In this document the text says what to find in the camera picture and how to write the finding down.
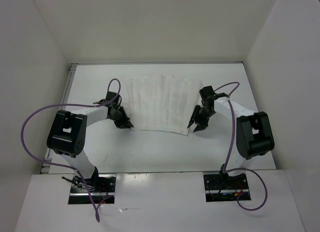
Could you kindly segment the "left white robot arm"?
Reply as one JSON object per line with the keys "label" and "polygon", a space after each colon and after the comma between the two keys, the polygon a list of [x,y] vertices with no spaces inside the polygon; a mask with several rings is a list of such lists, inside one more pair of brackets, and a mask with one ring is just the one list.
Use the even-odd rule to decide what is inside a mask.
{"label": "left white robot arm", "polygon": [[87,127],[107,119],[112,120],[118,129],[134,127],[121,102],[119,94],[108,91],[106,97],[95,102],[93,107],[56,113],[46,144],[72,167],[75,176],[70,182],[78,188],[94,192],[103,184],[98,169],[84,151]]}

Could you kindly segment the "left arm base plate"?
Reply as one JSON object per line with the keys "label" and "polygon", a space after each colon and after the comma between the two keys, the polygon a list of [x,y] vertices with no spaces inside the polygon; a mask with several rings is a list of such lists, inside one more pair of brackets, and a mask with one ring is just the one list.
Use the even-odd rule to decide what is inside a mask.
{"label": "left arm base plate", "polygon": [[[62,178],[71,183],[68,198],[69,205],[91,204],[88,191],[79,177],[74,176],[72,179]],[[116,178],[116,174],[100,174],[98,185],[93,188],[92,185],[88,184],[95,205],[99,203],[113,204],[115,202]]]}

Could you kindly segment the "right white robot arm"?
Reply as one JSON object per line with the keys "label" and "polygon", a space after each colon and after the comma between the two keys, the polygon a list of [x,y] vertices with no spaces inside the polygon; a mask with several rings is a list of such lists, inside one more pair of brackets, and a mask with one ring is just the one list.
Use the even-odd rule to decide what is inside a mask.
{"label": "right white robot arm", "polygon": [[244,174],[235,175],[227,170],[233,145],[241,158],[246,161],[256,156],[264,156],[275,147],[275,141],[266,112],[255,112],[231,100],[231,94],[217,93],[211,85],[199,91],[201,105],[194,107],[188,128],[195,125],[194,132],[203,131],[209,126],[210,118],[216,113],[232,122],[230,146],[226,161],[219,171],[219,183],[225,188],[233,188]]}

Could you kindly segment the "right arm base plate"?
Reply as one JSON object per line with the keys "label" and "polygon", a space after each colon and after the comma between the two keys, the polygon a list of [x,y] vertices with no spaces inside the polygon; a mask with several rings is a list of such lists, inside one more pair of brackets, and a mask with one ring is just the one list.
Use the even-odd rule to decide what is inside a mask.
{"label": "right arm base plate", "polygon": [[229,176],[222,172],[203,174],[206,202],[250,201],[251,195],[244,173]]}

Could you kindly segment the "white pleated skirt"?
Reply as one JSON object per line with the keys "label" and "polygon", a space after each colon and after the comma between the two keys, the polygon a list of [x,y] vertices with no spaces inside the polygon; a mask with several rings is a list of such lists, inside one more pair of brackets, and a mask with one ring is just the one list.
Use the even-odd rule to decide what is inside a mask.
{"label": "white pleated skirt", "polygon": [[134,131],[161,131],[186,136],[203,83],[199,78],[169,75],[125,80]]}

